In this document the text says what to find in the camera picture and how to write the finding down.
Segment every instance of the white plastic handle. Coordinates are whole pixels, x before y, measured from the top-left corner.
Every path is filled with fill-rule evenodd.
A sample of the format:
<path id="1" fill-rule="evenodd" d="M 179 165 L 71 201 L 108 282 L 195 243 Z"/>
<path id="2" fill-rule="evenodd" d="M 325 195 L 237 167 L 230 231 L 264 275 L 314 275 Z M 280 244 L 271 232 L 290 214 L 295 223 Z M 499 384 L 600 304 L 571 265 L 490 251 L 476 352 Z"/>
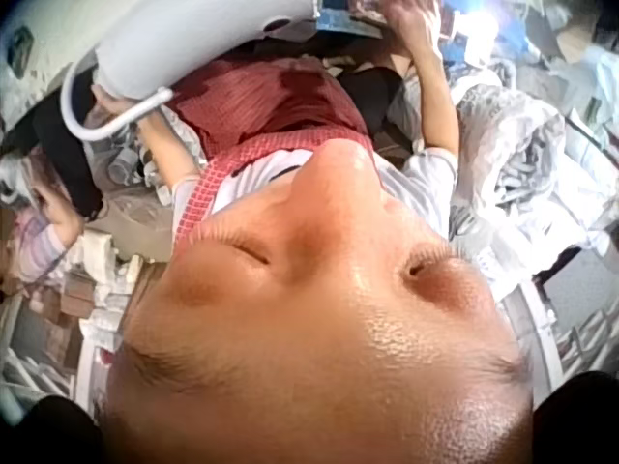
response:
<path id="1" fill-rule="evenodd" d="M 157 93 L 148 99 L 136 104 L 130 110 L 118 115 L 116 118 L 100 128 L 84 128 L 75 119 L 71 95 L 74 87 L 75 74 L 79 69 L 79 65 L 92 53 L 94 53 L 94 49 L 86 54 L 81 60 L 75 61 L 71 64 L 62 84 L 62 91 L 60 93 L 60 111 L 62 113 L 62 117 L 65 121 L 67 129 L 69 129 L 75 137 L 87 142 L 95 142 L 97 140 L 109 138 L 124 126 L 132 123 L 133 121 L 137 121 L 158 106 L 172 100 L 174 95 L 173 92 L 167 87 L 162 87 L 157 91 Z"/>

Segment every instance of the hand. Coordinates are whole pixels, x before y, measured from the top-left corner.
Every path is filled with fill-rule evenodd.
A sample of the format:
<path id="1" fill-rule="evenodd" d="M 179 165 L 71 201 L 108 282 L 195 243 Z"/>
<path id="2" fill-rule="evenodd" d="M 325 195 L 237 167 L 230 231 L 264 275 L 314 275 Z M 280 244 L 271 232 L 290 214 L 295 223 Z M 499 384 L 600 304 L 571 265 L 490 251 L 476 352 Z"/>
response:
<path id="1" fill-rule="evenodd" d="M 382 11 L 415 61 L 428 52 L 440 56 L 440 0 L 383 0 Z"/>
<path id="2" fill-rule="evenodd" d="M 130 99 L 115 99 L 109 95 L 101 85 L 91 87 L 97 103 L 110 114 L 122 114 L 135 106 L 135 101 Z"/>

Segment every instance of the red checkered apron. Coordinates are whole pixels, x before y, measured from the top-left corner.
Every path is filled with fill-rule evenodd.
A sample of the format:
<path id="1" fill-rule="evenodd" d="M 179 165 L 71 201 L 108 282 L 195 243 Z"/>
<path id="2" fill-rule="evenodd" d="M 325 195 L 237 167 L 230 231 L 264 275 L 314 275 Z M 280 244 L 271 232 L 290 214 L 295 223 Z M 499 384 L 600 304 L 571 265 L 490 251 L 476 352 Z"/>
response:
<path id="1" fill-rule="evenodd" d="M 176 249 L 211 210 L 221 182 L 277 150 L 313 150 L 346 138 L 371 151 L 353 101 L 315 59 L 208 64 L 183 79 L 170 104 L 209 159 L 176 232 Z"/>

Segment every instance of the white shirt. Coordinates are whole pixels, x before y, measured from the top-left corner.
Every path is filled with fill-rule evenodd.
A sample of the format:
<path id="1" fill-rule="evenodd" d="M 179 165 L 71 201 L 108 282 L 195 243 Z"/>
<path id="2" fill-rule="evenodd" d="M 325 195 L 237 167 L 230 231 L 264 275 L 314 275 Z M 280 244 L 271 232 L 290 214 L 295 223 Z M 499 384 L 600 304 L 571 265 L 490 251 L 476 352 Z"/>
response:
<path id="1" fill-rule="evenodd" d="M 302 166 L 311 155 L 309 150 L 278 150 L 248 165 L 236 176 L 227 176 L 215 197 L 212 213 L 262 189 L 282 171 Z M 374 161 L 385 191 L 421 216 L 437 234 L 447 238 L 450 202 L 457 178 L 456 157 L 447 150 L 429 148 L 410 157 L 401 171 L 377 154 L 374 154 Z M 174 235 L 197 183 L 197 178 L 189 177 L 172 189 Z"/>

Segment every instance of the white cloth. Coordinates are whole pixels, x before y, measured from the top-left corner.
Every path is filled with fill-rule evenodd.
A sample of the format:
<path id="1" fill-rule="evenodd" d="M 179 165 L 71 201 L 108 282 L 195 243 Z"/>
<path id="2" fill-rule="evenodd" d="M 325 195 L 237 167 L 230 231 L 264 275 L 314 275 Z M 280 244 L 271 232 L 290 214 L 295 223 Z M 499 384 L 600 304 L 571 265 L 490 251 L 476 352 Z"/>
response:
<path id="1" fill-rule="evenodd" d="M 282 171 L 302 166 L 311 155 L 309 150 L 279 150 L 247 166 L 235 177 L 226 177 L 215 197 L 212 212 L 262 189 Z M 376 154 L 374 160 L 385 191 L 421 216 L 441 237 L 447 238 L 450 201 L 457 177 L 456 157 L 443 149 L 427 149 L 409 158 L 401 172 Z M 180 181 L 172 190 L 174 235 L 197 183 L 198 179 L 192 176 Z"/>

